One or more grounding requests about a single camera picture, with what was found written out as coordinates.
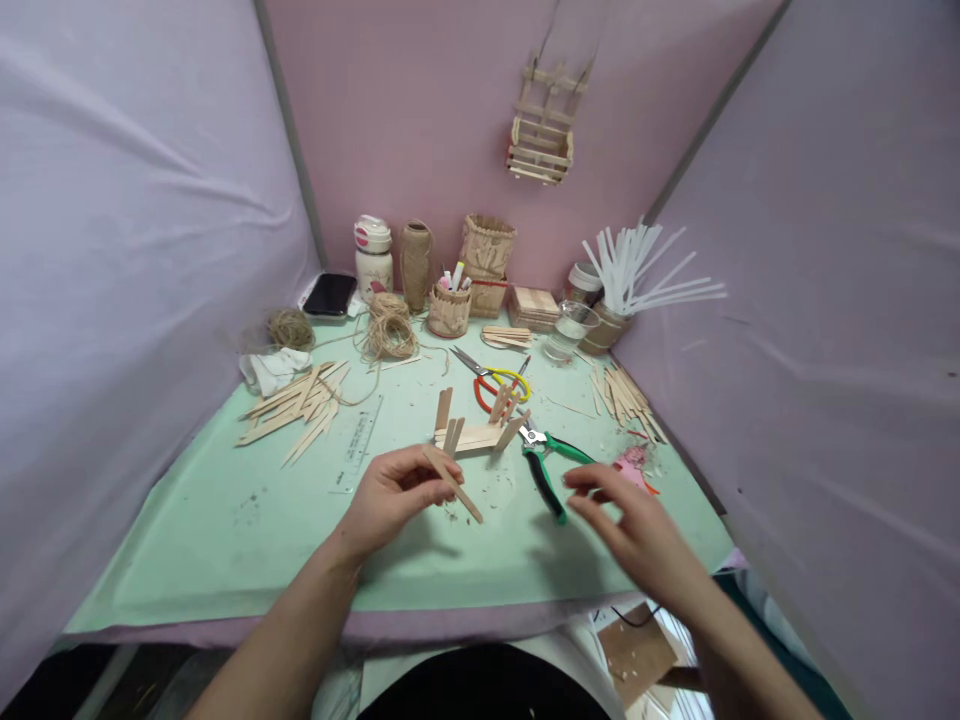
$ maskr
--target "popsicle stick pen holder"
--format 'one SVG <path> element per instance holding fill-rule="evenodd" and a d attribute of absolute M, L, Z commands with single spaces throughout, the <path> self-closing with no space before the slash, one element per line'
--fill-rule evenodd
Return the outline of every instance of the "popsicle stick pen holder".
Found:
<path fill-rule="evenodd" d="M 467 332 L 470 320 L 470 303 L 473 299 L 473 286 L 466 290 L 452 292 L 444 290 L 439 283 L 430 291 L 430 313 L 427 315 L 427 328 L 442 338 L 458 338 Z"/>

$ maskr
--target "yellow-handled scissors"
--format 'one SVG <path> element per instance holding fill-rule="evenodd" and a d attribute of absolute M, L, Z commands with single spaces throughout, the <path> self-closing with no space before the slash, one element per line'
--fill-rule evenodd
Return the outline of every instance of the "yellow-handled scissors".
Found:
<path fill-rule="evenodd" d="M 480 387 L 483 386 L 488 392 L 496 395 L 500 385 L 510 382 L 510 380 L 504 380 L 504 377 L 508 377 L 512 381 L 516 381 L 523 387 L 523 395 L 521 395 L 519 398 L 520 402 L 526 402 L 530 399 L 530 385 L 520 373 L 515 373 L 512 370 L 504 370 L 502 368 L 484 367 L 456 346 L 453 348 L 453 354 L 460 358 L 460 362 L 462 362 L 464 365 L 470 368 L 474 374 L 476 374 L 477 377 L 473 382 L 474 392 L 476 393 L 477 402 L 480 403 L 480 407 L 487 412 L 490 412 L 491 408 L 483 401 L 483 396 L 480 393 Z M 493 387 L 483 379 L 487 376 L 493 379 L 493 381 L 497 384 L 497 387 Z"/>

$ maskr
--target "white water bottle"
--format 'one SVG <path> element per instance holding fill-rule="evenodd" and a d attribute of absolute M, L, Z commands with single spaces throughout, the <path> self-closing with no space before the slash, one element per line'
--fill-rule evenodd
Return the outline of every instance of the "white water bottle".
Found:
<path fill-rule="evenodd" d="M 361 215 L 353 224 L 357 242 L 357 285 L 360 297 L 370 302 L 375 293 L 393 292 L 393 238 L 390 227 L 380 218 Z"/>

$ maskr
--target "red-handled scissors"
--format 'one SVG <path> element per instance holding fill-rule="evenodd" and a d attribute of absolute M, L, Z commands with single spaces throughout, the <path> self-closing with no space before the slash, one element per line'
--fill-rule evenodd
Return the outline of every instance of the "red-handled scissors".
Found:
<path fill-rule="evenodd" d="M 513 387 L 516 387 L 518 384 L 523 385 L 524 393 L 520 396 L 519 402 L 526 402 L 530 398 L 530 385 L 527 384 L 527 381 L 524 380 L 520 373 L 515 373 L 511 370 L 502 370 L 499 368 L 483 367 L 476 360 L 456 346 L 453 348 L 453 354 L 460 359 L 460 362 L 462 362 L 476 374 L 477 377 L 474 378 L 473 381 L 473 392 L 477 396 L 477 402 L 480 403 L 480 407 L 487 412 L 492 412 L 493 408 L 484 402 L 483 393 L 480 391 L 480 388 L 483 387 L 483 389 L 485 389 L 491 395 L 496 395 L 499 390 L 499 386 L 504 384 L 503 376 L 514 379 Z M 488 376 L 493 378 L 493 381 L 497 383 L 497 387 L 494 387 L 484 380 L 484 378 Z"/>

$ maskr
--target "pliers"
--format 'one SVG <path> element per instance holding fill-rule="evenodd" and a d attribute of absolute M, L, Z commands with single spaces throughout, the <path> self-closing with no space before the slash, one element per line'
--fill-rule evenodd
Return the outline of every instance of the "pliers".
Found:
<path fill-rule="evenodd" d="M 520 437 L 523 438 L 523 455 L 527 459 L 527 464 L 530 465 L 533 480 L 537 484 L 537 488 L 540 490 L 544 501 L 547 503 L 547 507 L 550 508 L 550 511 L 557 518 L 557 524 L 563 525 L 567 522 L 567 511 L 564 509 L 563 503 L 557 498 L 556 493 L 553 492 L 553 486 L 550 484 L 550 475 L 547 473 L 547 468 L 543 464 L 544 455 L 546 455 L 549 450 L 556 450 L 564 457 L 576 460 L 583 465 L 589 465 L 596 461 L 583 452 L 583 450 L 574 447 L 570 443 L 555 438 L 550 435 L 550 433 L 539 432 L 537 426 L 533 424 L 533 420 L 528 419 L 520 427 L 519 432 Z"/>

